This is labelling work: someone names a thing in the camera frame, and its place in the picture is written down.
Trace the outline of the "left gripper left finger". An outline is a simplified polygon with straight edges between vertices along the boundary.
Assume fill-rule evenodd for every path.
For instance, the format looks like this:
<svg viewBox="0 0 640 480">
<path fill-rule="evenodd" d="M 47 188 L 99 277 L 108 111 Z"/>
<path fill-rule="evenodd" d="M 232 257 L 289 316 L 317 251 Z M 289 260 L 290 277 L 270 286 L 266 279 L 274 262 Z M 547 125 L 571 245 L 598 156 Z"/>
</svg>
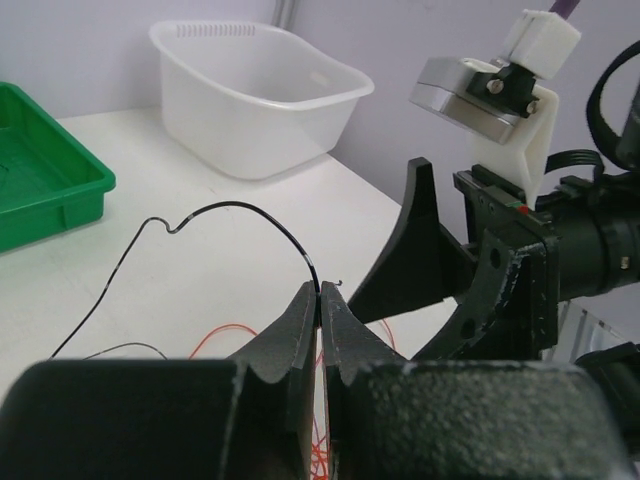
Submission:
<svg viewBox="0 0 640 480">
<path fill-rule="evenodd" d="M 5 479 L 305 479 L 317 294 L 224 359 L 53 360 L 1 407 Z"/>
</svg>

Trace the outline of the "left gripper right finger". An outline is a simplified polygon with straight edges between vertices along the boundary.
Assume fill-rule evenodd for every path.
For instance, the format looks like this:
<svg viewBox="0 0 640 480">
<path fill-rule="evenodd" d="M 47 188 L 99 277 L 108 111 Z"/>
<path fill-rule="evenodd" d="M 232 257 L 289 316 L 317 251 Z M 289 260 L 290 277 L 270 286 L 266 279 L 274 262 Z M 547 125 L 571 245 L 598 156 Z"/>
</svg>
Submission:
<svg viewBox="0 0 640 480">
<path fill-rule="evenodd" d="M 410 361 L 320 296 L 333 479 L 631 479 L 596 383 L 573 365 Z"/>
</svg>

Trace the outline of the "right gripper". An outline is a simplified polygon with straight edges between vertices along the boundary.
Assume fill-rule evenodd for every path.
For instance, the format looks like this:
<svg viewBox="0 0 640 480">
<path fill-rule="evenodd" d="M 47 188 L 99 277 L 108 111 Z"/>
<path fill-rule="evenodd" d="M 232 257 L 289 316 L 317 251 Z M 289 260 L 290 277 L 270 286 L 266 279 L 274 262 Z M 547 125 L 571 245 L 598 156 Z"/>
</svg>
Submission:
<svg viewBox="0 0 640 480">
<path fill-rule="evenodd" d="M 564 236 L 550 213 L 529 210 L 482 168 L 455 174 L 454 185 L 466 245 L 439 221 L 432 164 L 409 161 L 397 222 L 348 306 L 370 323 L 467 292 L 415 360 L 538 360 L 558 341 Z"/>
</svg>

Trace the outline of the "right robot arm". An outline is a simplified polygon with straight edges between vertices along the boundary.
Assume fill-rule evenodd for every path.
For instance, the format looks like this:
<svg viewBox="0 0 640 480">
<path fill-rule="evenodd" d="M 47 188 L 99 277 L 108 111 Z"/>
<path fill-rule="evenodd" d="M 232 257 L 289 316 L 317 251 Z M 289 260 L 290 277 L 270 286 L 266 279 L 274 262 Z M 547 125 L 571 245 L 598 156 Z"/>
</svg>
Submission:
<svg viewBox="0 0 640 480">
<path fill-rule="evenodd" d="M 431 163 L 408 164 L 397 223 L 349 300 L 362 322 L 415 311 L 453 297 L 458 306 L 418 352 L 421 360 L 537 360 L 556 345 L 558 306 L 639 279 L 639 108 L 621 133 L 601 111 L 610 77 L 639 53 L 622 51 L 586 104 L 593 149 L 546 156 L 543 172 L 589 166 L 591 179 L 564 177 L 527 202 L 506 175 L 475 165 L 458 172 L 468 240 L 439 222 Z"/>
</svg>

